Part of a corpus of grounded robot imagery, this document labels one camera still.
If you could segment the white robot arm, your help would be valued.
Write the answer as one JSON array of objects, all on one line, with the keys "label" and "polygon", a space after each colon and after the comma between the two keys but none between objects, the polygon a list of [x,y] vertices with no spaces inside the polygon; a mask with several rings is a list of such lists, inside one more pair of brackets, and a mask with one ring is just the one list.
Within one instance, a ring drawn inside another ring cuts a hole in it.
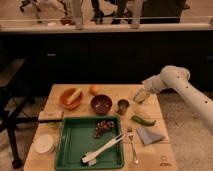
[{"label": "white robot arm", "polygon": [[159,74],[142,82],[133,96],[133,100],[142,103],[150,94],[157,94],[166,89],[173,89],[196,112],[198,117],[213,135],[213,100],[189,83],[190,71],[183,67],[167,65]]}]

